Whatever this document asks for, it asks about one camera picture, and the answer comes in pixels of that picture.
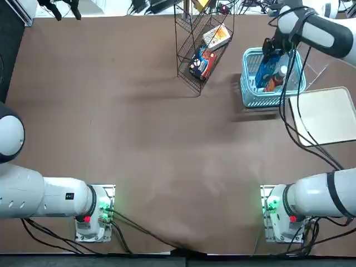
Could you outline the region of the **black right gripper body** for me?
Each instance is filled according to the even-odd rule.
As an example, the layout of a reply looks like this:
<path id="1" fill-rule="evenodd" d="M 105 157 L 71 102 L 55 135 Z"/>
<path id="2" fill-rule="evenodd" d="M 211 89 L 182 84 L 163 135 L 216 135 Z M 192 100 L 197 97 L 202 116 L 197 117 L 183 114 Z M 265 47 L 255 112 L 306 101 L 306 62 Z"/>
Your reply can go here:
<path id="1" fill-rule="evenodd" d="M 275 32 L 272 38 L 274 50 L 289 52 L 292 49 L 292 43 L 289 41 L 289 35 L 281 32 Z"/>

